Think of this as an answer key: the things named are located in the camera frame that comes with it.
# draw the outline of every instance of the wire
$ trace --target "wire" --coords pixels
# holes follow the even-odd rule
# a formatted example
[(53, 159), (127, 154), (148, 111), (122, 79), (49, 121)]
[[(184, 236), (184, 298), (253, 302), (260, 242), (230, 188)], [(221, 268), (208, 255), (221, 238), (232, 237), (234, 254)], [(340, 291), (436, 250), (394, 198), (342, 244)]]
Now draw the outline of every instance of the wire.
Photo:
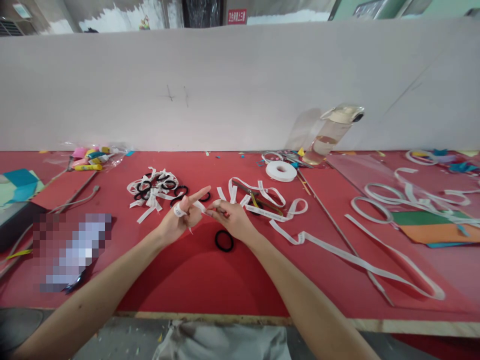
[[(67, 207), (69, 205), (73, 205), (73, 204), (78, 204), (78, 203), (83, 203), (85, 201), (88, 201), (90, 200), (91, 198), (94, 197), (94, 195), (97, 193), (97, 191), (100, 189), (100, 186), (98, 185), (95, 185), (93, 187), (93, 191), (92, 193), (87, 196), (86, 198), (83, 198), (82, 200), (78, 200), (78, 201), (74, 201), (74, 202), (67, 202), (63, 205), (60, 205), (60, 206), (57, 206), (55, 207), (53, 210), (50, 210), (49, 212), (47, 212), (47, 214), (52, 214), (54, 213), (55, 211), (57, 211), (58, 209), (60, 208), (64, 208), (64, 207)], [(15, 245), (13, 245), (13, 247), (11, 248), (11, 251), (10, 251), (10, 254), (8, 254), (8, 256), (3, 259), (2, 261), (0, 261), (0, 265), (2, 265), (3, 263), (5, 263), (9, 257), (11, 257), (14, 253), (15, 253), (15, 250), (17, 249), (18, 245), (20, 244), (20, 242), (22, 241), (22, 239), (24, 238), (25, 234), (32, 228), (33, 224), (31, 224), (30, 226), (28, 226), (25, 231), (20, 235), (20, 237), (18, 238), (18, 240), (16, 241)]]

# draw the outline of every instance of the colored paper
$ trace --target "colored paper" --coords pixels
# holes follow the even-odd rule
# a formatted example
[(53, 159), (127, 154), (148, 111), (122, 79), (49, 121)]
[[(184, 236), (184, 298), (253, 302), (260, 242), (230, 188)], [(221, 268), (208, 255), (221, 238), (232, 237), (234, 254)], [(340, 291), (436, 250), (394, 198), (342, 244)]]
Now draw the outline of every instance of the colored paper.
[(456, 152), (472, 158), (477, 156), (480, 153), (480, 150), (457, 150)]
[(13, 193), (13, 198), (8, 201), (8, 203), (13, 204), (27, 201), (35, 194), (36, 188), (36, 182), (17, 187)]
[[(30, 170), (30, 174), (37, 179), (35, 193), (39, 193), (44, 188), (44, 183), (40, 181), (39, 177), (33, 170)], [(15, 196), (16, 189), (17, 187), (12, 182), (0, 183), (0, 212), (9, 208), (14, 202), (11, 202), (11, 200)]]
[(17, 188), (24, 185), (36, 183), (39, 179), (33, 176), (27, 169), (19, 169), (3, 174)]
[[(470, 218), (461, 211), (453, 214), (459, 218)], [(427, 211), (392, 212), (392, 215), (400, 229), (415, 243), (480, 243), (480, 229), (468, 224), (462, 224), (469, 235), (466, 236), (456, 224)]]

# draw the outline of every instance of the white ribbon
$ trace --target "white ribbon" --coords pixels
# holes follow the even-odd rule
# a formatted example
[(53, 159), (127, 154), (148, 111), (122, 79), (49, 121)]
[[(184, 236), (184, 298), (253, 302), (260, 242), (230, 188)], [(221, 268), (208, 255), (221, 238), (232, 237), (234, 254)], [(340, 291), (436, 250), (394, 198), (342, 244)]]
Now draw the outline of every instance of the white ribbon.
[[(230, 179), (230, 181), (228, 182), (228, 187), (229, 189), (231, 190), (233, 187), (231, 186), (232, 184), (232, 180), (235, 179), (235, 180), (238, 180), (239, 182), (241, 182), (242, 184), (244, 184), (246, 187), (248, 187), (249, 189), (252, 189), (252, 190), (260, 190), (260, 192), (262, 190), (265, 190), (263, 188), (263, 184), (261, 181), (258, 182), (258, 187), (253, 187), (253, 186), (250, 186), (248, 185), (247, 183), (243, 182), (242, 180), (240, 180), (238, 177), (233, 177)], [(283, 196), (274, 188), (269, 188), (269, 190), (273, 190), (276, 192), (276, 194), (278, 195), (278, 197), (283, 201), (283, 205), (285, 205), (285, 199), (283, 198)], [(306, 200), (302, 199), (302, 198), (298, 198), (298, 199), (295, 199), (292, 204), (290, 205), (290, 208), (288, 209), (288, 213), (286, 216), (281, 216), (281, 215), (278, 215), (277, 213), (273, 213), (273, 212), (270, 212), (270, 211), (267, 211), (267, 210), (264, 210), (264, 209), (260, 209), (258, 207), (255, 207), (255, 206), (251, 206), (251, 205), (248, 205), (248, 201), (249, 201), (249, 195), (246, 195), (242, 201), (241, 201), (241, 205), (242, 206), (245, 206), (245, 208), (250, 211), (250, 212), (253, 212), (253, 213), (256, 213), (256, 214), (260, 214), (260, 215), (263, 215), (267, 218), (270, 218), (270, 225), (275, 229), (275, 231), (277, 231), (280, 235), (282, 235), (285, 239), (287, 239), (290, 243), (294, 244), (294, 245), (301, 245), (305, 242), (305, 239), (307, 239), (308, 241), (318, 245), (319, 247), (337, 255), (338, 257), (342, 258), (342, 259), (345, 259), (353, 264), (356, 264), (366, 270), (369, 270), (370, 272), (374, 273), (374, 274), (377, 274), (378, 276), (381, 276), (383, 278), (387, 278), (387, 279), (392, 279), (392, 280), (395, 280), (395, 281), (398, 281), (400, 283), (403, 283), (403, 284), (406, 284), (408, 286), (410, 286), (412, 289), (416, 290), (419, 294), (427, 297), (427, 298), (431, 298), (431, 299), (436, 299), (436, 300), (444, 300), (445, 299), (445, 292), (435, 283), (433, 282), (427, 275), (425, 275), (419, 268), (417, 265), (415, 265), (415, 263), (410, 260), (410, 258), (406, 255), (404, 255), (403, 253), (401, 253), (400, 251), (394, 249), (393, 247), (391, 246), (388, 246), (387, 244), (385, 244), (384, 242), (382, 242), (380, 239), (378, 239), (375, 235), (373, 235), (371, 232), (369, 232), (365, 227), (363, 227), (357, 220), (355, 220), (353, 217), (351, 217), (350, 215), (346, 214), (345, 216), (350, 220), (352, 221), (357, 227), (359, 227), (363, 232), (365, 232), (366, 234), (368, 234), (369, 236), (371, 236), (374, 240), (378, 241), (380, 244), (382, 244), (383, 246), (389, 248), (390, 250), (392, 250), (393, 252), (395, 252), (396, 254), (398, 254), (402, 259), (405, 260), (405, 262), (414, 270), (416, 271), (422, 279), (425, 280), (425, 282), (431, 287), (431, 289), (433, 290), (433, 295), (430, 295), (429, 293), (423, 291), (422, 289), (420, 289), (419, 287), (417, 287), (416, 285), (412, 284), (411, 282), (405, 280), (404, 278), (394, 274), (394, 273), (391, 273), (389, 271), (386, 271), (386, 270), (383, 270), (383, 269), (380, 269), (378, 267), (375, 267), (373, 265), (371, 265), (370, 263), (366, 262), (365, 260), (362, 260), (361, 258), (355, 256), (355, 255), (352, 255), (351, 253), (349, 252), (346, 252), (346, 251), (343, 251), (341, 249), (339, 249), (338, 247), (335, 247), (333, 245), (330, 245), (318, 238), (316, 238), (315, 236), (313, 235), (310, 235), (308, 232), (305, 232), (305, 231), (302, 231), (298, 234), (298, 239), (295, 240), (292, 236), (290, 236), (286, 231), (284, 231), (278, 224), (277, 224), (277, 221), (279, 222), (286, 222), (288, 220), (291, 220), (293, 219), (293, 217), (295, 215), (300, 215), (300, 214), (303, 214), (305, 213), (307, 210), (308, 210), (308, 203)], [(303, 202), (304, 203), (304, 207), (301, 209), (301, 210), (297, 210), (297, 206), (299, 205), (300, 202)]]

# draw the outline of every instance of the plastic bottle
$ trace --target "plastic bottle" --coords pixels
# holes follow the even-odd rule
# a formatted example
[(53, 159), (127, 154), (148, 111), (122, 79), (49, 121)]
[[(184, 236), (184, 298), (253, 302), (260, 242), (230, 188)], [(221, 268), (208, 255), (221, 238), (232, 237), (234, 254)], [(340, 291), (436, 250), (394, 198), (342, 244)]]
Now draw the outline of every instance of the plastic bottle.
[(324, 113), (320, 119), (325, 120), (325, 124), (305, 152), (302, 160), (310, 165), (320, 164), (352, 125), (363, 118), (364, 111), (362, 106), (341, 103)]

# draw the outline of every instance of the metal rod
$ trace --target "metal rod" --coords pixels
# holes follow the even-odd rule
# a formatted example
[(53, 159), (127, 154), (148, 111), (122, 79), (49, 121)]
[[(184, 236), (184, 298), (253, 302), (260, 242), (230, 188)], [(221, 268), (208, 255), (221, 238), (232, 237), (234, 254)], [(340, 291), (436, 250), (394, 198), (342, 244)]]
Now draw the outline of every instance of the metal rod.
[[(342, 231), (342, 229), (340, 229), (340, 227), (337, 225), (337, 222), (334, 220), (333, 216), (329, 213), (329, 211), (327, 210), (327, 208), (325, 207), (325, 205), (323, 204), (323, 202), (319, 199), (319, 197), (317, 196), (317, 194), (315, 193), (313, 187), (310, 186), (310, 183), (307, 181), (307, 179), (305, 178), (305, 176), (302, 174), (302, 172), (300, 171), (300, 169), (297, 169), (298, 173), (300, 174), (300, 176), (302, 177), (303, 181), (305, 182), (305, 184), (307, 184), (307, 186), (310, 188), (311, 190), (311, 193), (313, 194), (313, 197), (318, 201), (318, 203), (320, 204), (321, 208), (323, 209), (323, 211), (325, 212), (325, 214), (327, 214), (328, 218), (330, 219), (330, 221), (332, 222), (333, 226), (335, 226), (335, 229), (336, 231), (341, 235), (341, 237), (343, 238), (343, 240), (345, 241), (345, 243), (348, 245), (348, 247), (350, 248), (350, 250), (352, 251), (352, 253), (359, 259), (361, 259), (359, 253), (355, 250), (354, 246), (352, 245), (352, 243), (347, 239), (347, 237), (345, 236), (344, 232)], [(379, 283), (379, 281), (377, 280), (377, 278), (375, 277), (375, 275), (370, 271), (370, 270), (367, 270), (367, 275), (368, 275), (368, 278), (370, 279), (370, 281), (373, 283), (373, 285), (377, 288), (377, 290), (383, 295), (383, 297), (387, 300), (387, 302), (392, 306), (392, 307), (395, 307), (394, 303), (392, 302), (392, 300), (390, 300), (389, 296), (387, 295), (387, 292), (385, 291), (385, 289), (383, 288), (383, 286)]]

